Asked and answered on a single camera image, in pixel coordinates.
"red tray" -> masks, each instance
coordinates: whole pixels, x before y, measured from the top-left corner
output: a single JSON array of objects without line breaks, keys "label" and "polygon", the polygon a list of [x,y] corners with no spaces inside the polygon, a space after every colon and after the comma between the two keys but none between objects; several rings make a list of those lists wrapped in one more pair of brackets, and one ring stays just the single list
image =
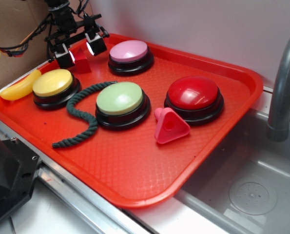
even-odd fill
[{"label": "red tray", "polygon": [[[69,115],[65,108],[40,110],[32,94],[16,101],[0,98],[0,120],[46,155],[79,178],[111,203],[123,208],[140,208],[173,196],[207,158],[224,136],[249,110],[263,90],[261,78],[243,67],[208,59],[148,43],[155,56],[152,68],[131,77],[113,75],[108,68],[109,50],[131,38],[112,34],[106,39],[108,51],[93,57],[85,41],[81,47],[91,73],[69,70],[86,88],[104,81],[131,81],[148,95],[152,111],[140,125],[121,132],[98,128],[87,141],[70,148],[53,149],[51,144],[74,137],[88,127]],[[59,68],[56,62],[40,67],[42,73]],[[215,121],[192,127],[188,136],[159,145],[154,139],[154,112],[163,107],[167,90],[175,80],[192,75],[206,76],[217,84],[224,100],[223,113]],[[95,114],[97,94],[81,101],[76,108]]]}]

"plastic banana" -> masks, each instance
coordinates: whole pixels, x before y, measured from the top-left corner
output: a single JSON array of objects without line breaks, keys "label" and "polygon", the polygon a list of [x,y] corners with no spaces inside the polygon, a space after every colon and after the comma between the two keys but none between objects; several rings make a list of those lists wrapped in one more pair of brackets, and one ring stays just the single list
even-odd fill
[{"label": "plastic banana", "polygon": [[1,91],[0,97],[8,101],[14,101],[23,98],[24,96],[27,96],[29,93],[32,92],[33,83],[41,75],[42,74],[39,70],[32,71],[23,80]]}]

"dark green rope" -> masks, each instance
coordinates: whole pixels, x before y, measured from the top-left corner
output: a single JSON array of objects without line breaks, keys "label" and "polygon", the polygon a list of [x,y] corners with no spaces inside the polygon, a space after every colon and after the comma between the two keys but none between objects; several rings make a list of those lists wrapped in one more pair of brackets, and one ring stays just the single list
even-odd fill
[{"label": "dark green rope", "polygon": [[61,141],[58,141],[56,143],[52,144],[53,148],[64,148],[64,147],[70,147],[73,145],[77,145],[81,143],[82,141],[86,140],[90,136],[92,136],[96,130],[97,130],[97,119],[91,115],[88,112],[83,112],[80,110],[77,110],[75,108],[75,105],[79,103],[81,100],[83,100],[85,97],[89,96],[90,94],[93,94],[97,91],[100,91],[107,86],[116,83],[116,81],[110,81],[110,82],[104,82],[99,84],[94,84],[86,89],[83,89],[82,91],[75,94],[70,100],[67,102],[67,112],[75,117],[81,118],[84,121],[89,123],[89,127],[86,131],[76,135],[73,138],[67,138],[63,139]]}]

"metal sink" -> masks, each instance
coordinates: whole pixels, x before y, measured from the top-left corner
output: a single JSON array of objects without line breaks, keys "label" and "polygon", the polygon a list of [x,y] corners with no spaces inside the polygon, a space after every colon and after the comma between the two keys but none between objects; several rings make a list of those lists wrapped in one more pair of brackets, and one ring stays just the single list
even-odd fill
[{"label": "metal sink", "polygon": [[175,196],[229,233],[290,234],[290,135],[250,110]]}]

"faucet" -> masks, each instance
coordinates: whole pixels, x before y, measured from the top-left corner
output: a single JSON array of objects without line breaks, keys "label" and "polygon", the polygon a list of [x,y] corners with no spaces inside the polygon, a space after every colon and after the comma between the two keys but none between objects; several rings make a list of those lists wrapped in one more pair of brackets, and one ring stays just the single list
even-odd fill
[{"label": "faucet", "polygon": [[267,123],[268,139],[281,142],[290,129],[290,40],[279,65]]}]

